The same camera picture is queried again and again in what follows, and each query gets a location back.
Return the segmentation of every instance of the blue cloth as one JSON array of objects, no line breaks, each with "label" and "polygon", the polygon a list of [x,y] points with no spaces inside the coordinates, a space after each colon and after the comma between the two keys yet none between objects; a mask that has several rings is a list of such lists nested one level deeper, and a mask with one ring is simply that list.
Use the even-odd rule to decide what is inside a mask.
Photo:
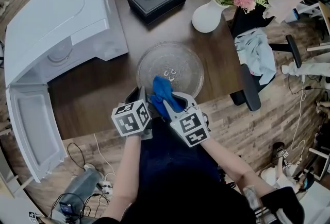
[{"label": "blue cloth", "polygon": [[172,96],[172,87],[168,79],[156,76],[153,81],[153,90],[155,95],[152,95],[151,102],[157,109],[157,111],[166,119],[170,119],[170,116],[164,106],[163,100],[165,99],[167,103],[172,106],[175,111],[183,111],[184,108],[181,107]]}]

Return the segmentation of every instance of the white microwave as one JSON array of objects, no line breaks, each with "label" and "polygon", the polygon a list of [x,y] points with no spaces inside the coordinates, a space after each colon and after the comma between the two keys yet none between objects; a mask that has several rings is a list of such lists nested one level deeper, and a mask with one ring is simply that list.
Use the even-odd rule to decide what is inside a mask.
[{"label": "white microwave", "polygon": [[36,182],[67,156],[47,82],[94,57],[110,60],[127,52],[114,0],[30,0],[8,24],[9,116]]}]

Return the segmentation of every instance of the dark wooden table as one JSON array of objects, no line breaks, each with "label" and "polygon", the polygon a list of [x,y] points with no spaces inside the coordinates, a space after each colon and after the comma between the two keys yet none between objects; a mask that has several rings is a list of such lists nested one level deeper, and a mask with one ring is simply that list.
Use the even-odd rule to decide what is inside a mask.
[{"label": "dark wooden table", "polygon": [[209,1],[186,0],[184,6],[145,26],[127,0],[115,0],[129,53],[107,62],[92,59],[49,82],[62,139],[114,128],[112,109],[136,86],[136,66],[142,54],[159,42],[182,42],[199,56],[204,84],[197,103],[241,90],[240,63],[225,18],[211,33],[200,33],[191,24],[195,9]]}]

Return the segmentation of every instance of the office chair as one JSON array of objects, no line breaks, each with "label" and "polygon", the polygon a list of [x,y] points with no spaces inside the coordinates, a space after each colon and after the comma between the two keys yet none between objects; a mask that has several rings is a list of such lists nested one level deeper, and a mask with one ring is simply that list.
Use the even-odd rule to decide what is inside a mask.
[{"label": "office chair", "polygon": [[[266,27],[274,19],[274,17],[264,19],[262,17],[265,7],[261,5],[256,5],[256,8],[245,13],[243,9],[237,8],[234,19],[229,25],[230,31],[233,38],[237,37],[241,33],[244,33],[253,28]],[[291,35],[286,36],[288,44],[270,44],[270,47],[274,51],[290,52],[293,55],[297,67],[301,67],[301,57],[297,45]],[[261,102],[258,93],[265,88],[268,84],[260,85],[259,80],[261,76],[254,76],[250,74],[250,70],[246,64],[241,66],[242,77],[243,77],[243,87],[244,89],[235,93],[231,93],[231,98],[235,105],[241,105],[246,103],[251,111],[256,111],[260,109]]]}]

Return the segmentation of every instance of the shoe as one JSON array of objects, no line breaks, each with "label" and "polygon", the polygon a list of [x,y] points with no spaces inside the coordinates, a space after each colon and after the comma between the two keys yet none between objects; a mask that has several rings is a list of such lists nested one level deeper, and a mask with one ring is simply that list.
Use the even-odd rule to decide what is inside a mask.
[{"label": "shoe", "polygon": [[281,156],[280,153],[283,151],[284,146],[285,145],[282,142],[277,142],[277,143],[273,144],[272,157],[271,157],[271,163],[272,164],[274,164],[274,162],[277,161],[278,157]]}]

